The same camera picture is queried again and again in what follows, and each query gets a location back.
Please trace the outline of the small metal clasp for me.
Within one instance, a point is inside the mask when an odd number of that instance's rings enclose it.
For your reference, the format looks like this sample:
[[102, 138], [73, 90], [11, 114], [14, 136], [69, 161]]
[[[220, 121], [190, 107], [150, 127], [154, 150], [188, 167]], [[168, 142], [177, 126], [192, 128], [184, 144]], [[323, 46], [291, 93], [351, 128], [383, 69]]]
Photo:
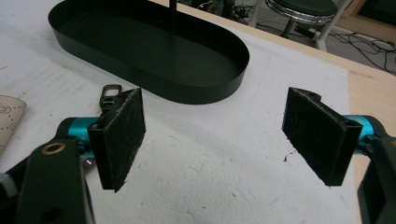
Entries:
[[104, 116], [110, 111], [116, 111], [118, 109], [119, 93], [121, 93], [121, 85], [119, 84], [109, 84], [102, 88], [102, 93], [99, 100], [101, 116]]

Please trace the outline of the black oval metal tray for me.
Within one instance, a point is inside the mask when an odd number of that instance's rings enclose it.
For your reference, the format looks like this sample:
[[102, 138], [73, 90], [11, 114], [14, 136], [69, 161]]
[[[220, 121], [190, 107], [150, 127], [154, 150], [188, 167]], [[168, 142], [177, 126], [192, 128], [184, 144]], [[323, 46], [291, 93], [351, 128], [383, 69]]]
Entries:
[[221, 101], [241, 85], [245, 43], [212, 22], [149, 0], [63, 0], [48, 15], [67, 52], [164, 99]]

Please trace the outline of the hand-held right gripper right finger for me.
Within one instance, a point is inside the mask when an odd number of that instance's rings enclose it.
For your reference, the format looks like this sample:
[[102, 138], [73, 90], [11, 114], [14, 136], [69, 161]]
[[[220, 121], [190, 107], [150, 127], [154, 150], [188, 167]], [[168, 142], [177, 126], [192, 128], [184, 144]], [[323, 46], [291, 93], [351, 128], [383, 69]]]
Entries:
[[363, 138], [375, 133], [364, 116], [340, 115], [321, 96], [289, 88], [282, 131], [327, 186], [340, 186], [352, 154]]

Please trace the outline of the white foam mat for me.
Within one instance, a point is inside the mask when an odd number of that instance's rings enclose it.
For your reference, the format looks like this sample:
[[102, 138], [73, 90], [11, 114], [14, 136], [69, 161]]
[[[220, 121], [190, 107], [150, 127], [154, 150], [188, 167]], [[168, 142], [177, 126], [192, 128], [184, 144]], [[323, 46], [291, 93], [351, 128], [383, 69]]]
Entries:
[[[115, 78], [65, 52], [48, 15], [57, 0], [0, 0], [0, 95], [27, 107], [0, 153], [0, 172], [29, 155], [69, 117], [99, 114]], [[289, 88], [349, 110], [347, 71], [243, 35], [250, 60], [230, 97], [182, 105], [143, 95], [147, 132], [119, 191], [87, 176], [98, 224], [356, 224], [353, 174], [328, 187], [281, 126]]]

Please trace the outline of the dark cabinet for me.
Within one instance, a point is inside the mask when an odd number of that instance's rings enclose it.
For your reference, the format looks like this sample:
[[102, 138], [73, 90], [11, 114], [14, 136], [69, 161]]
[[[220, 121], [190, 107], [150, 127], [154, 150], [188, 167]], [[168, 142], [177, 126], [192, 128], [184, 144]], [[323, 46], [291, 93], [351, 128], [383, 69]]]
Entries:
[[365, 0], [359, 15], [396, 25], [396, 0]]

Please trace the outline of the beige patterned cloth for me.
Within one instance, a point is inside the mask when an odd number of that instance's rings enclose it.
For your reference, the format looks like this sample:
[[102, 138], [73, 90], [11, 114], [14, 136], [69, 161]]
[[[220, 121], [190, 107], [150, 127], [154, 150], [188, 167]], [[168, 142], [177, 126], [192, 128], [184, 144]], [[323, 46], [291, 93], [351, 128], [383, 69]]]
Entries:
[[15, 97], [0, 95], [0, 153], [5, 150], [27, 104]]

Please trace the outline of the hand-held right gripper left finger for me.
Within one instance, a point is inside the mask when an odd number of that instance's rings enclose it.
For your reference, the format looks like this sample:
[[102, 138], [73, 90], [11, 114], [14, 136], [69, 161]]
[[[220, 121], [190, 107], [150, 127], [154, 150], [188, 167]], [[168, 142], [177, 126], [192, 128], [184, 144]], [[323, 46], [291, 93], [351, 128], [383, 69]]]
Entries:
[[72, 118], [67, 136], [85, 162], [95, 161], [103, 189], [119, 191], [146, 133], [142, 91], [118, 94], [119, 106], [104, 116]]

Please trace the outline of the black round stool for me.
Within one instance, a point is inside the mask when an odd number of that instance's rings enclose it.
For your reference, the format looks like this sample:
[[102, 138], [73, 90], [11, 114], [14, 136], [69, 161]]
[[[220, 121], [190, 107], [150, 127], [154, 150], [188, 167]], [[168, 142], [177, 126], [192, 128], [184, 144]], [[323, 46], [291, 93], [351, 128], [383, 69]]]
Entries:
[[295, 22], [326, 24], [335, 17], [338, 8], [332, 0], [265, 0], [265, 4], [288, 19], [282, 37], [288, 38]]

